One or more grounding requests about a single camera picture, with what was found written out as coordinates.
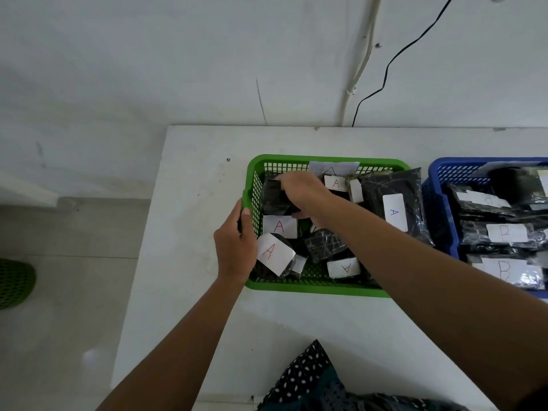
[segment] black cable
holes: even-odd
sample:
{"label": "black cable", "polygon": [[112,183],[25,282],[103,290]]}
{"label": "black cable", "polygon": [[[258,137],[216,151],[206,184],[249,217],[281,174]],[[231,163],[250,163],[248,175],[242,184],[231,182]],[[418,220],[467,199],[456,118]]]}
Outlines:
{"label": "black cable", "polygon": [[401,49],[393,58],[390,62],[388,62],[388,65],[386,65],[386,70],[384,72],[384,81],[382,82],[382,88],[381,89],[378,89],[376,90],[375,92],[373,92],[371,95],[368,95],[366,96],[364,99],[362,99],[360,101],[360,103],[358,104],[357,108],[356,108],[356,113],[354,114],[354,120],[352,121],[352,126],[354,126],[354,123],[356,122],[356,117],[358,116],[358,110],[360,109],[360,105],[362,104],[363,101],[365,101],[367,98],[371,98],[372,96],[374,96],[375,94],[378,94],[380,91],[382,91],[386,85],[386,78],[388,77],[388,68],[390,67],[390,64],[394,61],[394,59],[396,57],[398,57],[399,55],[401,55],[405,49],[407,49],[408,47],[411,47],[413,46],[416,42],[418,42],[419,40],[422,39],[422,37],[428,33],[428,31],[430,31],[430,29],[432,27],[434,27],[434,25],[438,22],[438,20],[440,19],[440,17],[442,16],[442,14],[445,12],[447,6],[449,5],[449,3],[451,3],[451,1],[453,0],[447,0],[445,6],[443,6],[442,8],[442,11],[440,11],[440,14],[438,14],[438,17],[436,18],[436,20],[434,21],[434,23],[432,23],[431,25],[428,26],[428,28],[426,30],[423,31],[423,33],[419,36],[418,39],[415,39],[414,41],[412,41],[411,43],[409,43],[406,47],[404,47],[403,49]]}

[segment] patterned clothing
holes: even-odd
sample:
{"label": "patterned clothing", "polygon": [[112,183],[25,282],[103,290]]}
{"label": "patterned clothing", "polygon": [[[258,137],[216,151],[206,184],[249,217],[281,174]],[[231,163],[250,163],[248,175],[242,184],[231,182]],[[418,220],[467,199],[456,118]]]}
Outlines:
{"label": "patterned clothing", "polygon": [[349,394],[315,340],[284,371],[257,411],[468,411],[457,404],[403,396]]}

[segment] blue plastic basket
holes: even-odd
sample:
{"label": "blue plastic basket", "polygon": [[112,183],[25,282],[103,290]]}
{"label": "blue plastic basket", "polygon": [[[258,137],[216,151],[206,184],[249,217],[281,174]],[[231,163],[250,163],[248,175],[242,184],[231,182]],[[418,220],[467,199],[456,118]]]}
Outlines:
{"label": "blue plastic basket", "polygon": [[[540,165],[548,166],[548,157],[443,157],[430,164],[428,179],[422,184],[422,195],[428,229],[436,249],[459,259],[457,250],[459,235],[449,207],[449,199],[442,193],[442,185],[445,183],[458,185],[468,182],[488,185],[489,178],[471,178],[469,174],[486,163],[508,161],[541,162]],[[529,293],[542,299],[548,299],[548,290],[532,290]]]}

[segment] white table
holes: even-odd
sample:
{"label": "white table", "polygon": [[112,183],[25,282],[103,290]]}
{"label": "white table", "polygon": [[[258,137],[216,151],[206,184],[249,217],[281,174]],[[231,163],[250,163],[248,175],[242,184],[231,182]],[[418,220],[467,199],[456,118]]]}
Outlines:
{"label": "white table", "polygon": [[[142,242],[112,386],[172,329],[216,276],[213,231],[258,154],[386,157],[545,156],[548,130],[171,126]],[[318,338],[352,392],[490,401],[391,299],[244,288],[202,400],[262,396]]]}

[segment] basket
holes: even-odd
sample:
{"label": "basket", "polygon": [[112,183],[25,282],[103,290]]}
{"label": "basket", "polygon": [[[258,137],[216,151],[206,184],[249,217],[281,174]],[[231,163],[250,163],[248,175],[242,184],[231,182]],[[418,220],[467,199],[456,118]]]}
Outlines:
{"label": "basket", "polygon": [[0,258],[0,309],[22,303],[35,283],[36,272],[32,265]]}
{"label": "basket", "polygon": [[[458,253],[460,239],[449,207],[449,199],[442,193],[442,185],[445,183],[458,185],[467,182],[488,185],[489,178],[471,178],[469,174],[489,162],[509,161],[540,162],[541,166],[548,166],[548,157],[443,157],[430,164],[428,179],[422,184],[422,197],[426,221],[430,226],[435,225],[435,228],[430,228],[430,234],[436,249],[460,259]],[[548,290],[528,290],[528,292],[542,299],[548,298]]]}
{"label": "basket", "polygon": [[[307,170],[311,161],[315,162],[360,162],[356,173],[392,170],[399,172],[408,170],[409,166],[396,159],[383,158],[347,158],[347,157],[316,157],[316,156],[285,156],[279,154],[262,154],[250,161],[247,167],[245,189],[242,205],[250,207],[253,214],[255,234],[263,233],[263,217],[261,215],[261,193],[263,190],[264,172],[283,173],[296,170]],[[332,280],[324,264],[314,264],[307,261],[300,279],[291,277],[280,278],[275,281],[265,281],[263,278],[253,277],[245,283],[253,290],[296,291],[299,293],[341,294],[365,297],[389,297],[386,291],[379,288],[367,287],[359,283],[344,283]]]}

